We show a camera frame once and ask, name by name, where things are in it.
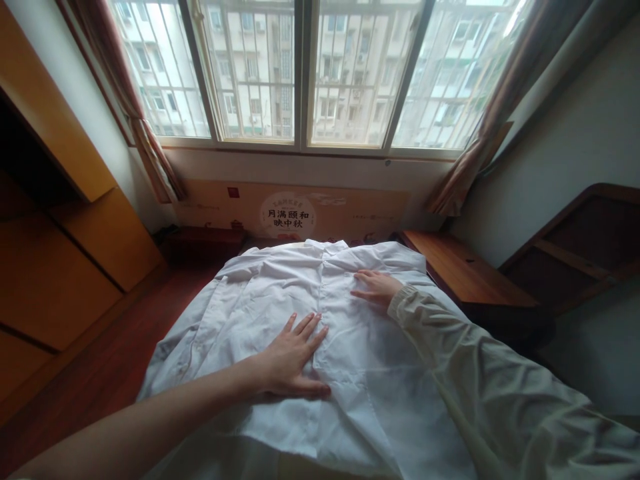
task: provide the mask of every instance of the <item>wooden headboard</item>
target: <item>wooden headboard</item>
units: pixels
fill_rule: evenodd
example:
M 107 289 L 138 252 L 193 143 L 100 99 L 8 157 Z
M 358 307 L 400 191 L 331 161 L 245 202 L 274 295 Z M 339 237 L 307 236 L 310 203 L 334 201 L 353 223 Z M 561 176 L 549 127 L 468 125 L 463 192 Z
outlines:
M 499 270 L 555 315 L 640 272 L 640 189 L 588 187 Z

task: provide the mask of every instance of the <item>white wall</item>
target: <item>white wall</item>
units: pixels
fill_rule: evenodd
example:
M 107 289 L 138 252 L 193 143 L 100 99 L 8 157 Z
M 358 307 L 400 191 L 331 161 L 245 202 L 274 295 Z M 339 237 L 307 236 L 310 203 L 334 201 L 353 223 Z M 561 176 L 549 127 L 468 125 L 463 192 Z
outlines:
M 452 232 L 500 266 L 582 190 L 640 187 L 640 16 L 509 158 L 472 190 Z M 606 413 L 640 415 L 640 279 L 558 318 L 542 356 Z
M 146 228 L 168 225 L 55 0 L 5 2 Z
M 165 151 L 182 178 L 231 180 L 279 185 L 408 191 L 411 198 L 402 226 L 438 230 L 443 218 L 423 209 L 451 163 L 380 159 L 266 155 L 204 150 Z
M 636 16 L 472 189 L 452 232 L 497 267 L 588 186 L 640 187 L 639 62 Z
M 637 277 L 558 318 L 540 353 L 604 413 L 640 415 L 639 347 Z

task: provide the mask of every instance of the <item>sleeve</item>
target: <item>sleeve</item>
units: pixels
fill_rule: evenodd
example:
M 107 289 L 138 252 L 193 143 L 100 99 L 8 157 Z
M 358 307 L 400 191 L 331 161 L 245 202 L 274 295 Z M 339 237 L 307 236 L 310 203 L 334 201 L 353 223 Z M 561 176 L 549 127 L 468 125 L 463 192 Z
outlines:
M 544 367 L 412 286 L 394 296 L 388 313 L 432 370 L 481 477 L 640 475 L 640 435 Z

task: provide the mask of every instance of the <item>curtain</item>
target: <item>curtain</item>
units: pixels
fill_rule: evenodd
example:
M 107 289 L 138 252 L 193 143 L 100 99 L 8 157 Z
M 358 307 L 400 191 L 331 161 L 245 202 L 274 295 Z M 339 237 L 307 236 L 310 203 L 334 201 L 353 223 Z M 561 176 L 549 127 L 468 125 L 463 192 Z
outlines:
M 129 120 L 135 146 L 151 179 L 160 203 L 184 200 L 187 196 L 173 172 L 158 139 L 145 119 L 144 110 L 126 61 L 124 45 L 107 0 L 67 0 L 91 50 L 102 67 L 120 107 Z
M 537 0 L 487 104 L 477 135 L 456 160 L 427 202 L 431 213 L 460 216 L 473 180 L 491 158 L 491 144 L 500 127 L 560 49 L 592 0 Z

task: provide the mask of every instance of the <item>hand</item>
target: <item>hand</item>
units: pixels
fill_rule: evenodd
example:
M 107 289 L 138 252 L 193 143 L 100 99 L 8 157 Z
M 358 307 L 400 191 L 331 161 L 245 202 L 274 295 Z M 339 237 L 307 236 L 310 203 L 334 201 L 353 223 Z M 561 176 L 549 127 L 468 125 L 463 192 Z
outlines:
M 354 275 L 358 280 L 367 284 L 369 291 L 352 290 L 354 297 L 378 303 L 388 309 L 392 298 L 404 287 L 402 283 L 386 273 L 372 270 L 358 270 Z
M 331 394 L 331 388 L 320 381 L 303 377 L 302 368 L 325 339 L 329 328 L 324 326 L 307 342 L 322 314 L 308 314 L 292 331 L 296 316 L 294 313 L 266 350 L 255 356 L 264 385 L 262 390 L 276 395 L 325 397 Z

